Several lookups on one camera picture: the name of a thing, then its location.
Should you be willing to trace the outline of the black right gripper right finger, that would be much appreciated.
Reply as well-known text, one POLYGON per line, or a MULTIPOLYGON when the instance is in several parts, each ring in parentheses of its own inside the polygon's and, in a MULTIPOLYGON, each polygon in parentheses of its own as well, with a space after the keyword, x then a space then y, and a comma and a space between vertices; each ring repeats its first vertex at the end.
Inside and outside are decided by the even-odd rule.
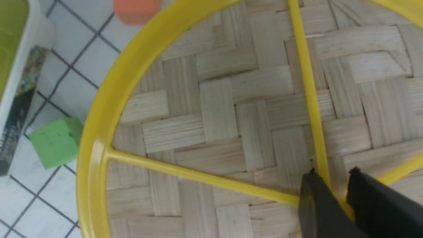
POLYGON ((371 238, 421 238, 423 207, 357 167, 349 172, 347 203, 371 238))

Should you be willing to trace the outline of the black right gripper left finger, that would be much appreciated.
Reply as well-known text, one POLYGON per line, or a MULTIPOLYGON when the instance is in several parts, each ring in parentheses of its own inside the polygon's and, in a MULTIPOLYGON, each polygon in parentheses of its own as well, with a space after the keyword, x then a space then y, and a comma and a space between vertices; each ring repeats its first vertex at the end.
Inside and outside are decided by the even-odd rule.
POLYGON ((303 238, 366 238, 323 179, 311 169, 302 176, 298 217, 303 238))

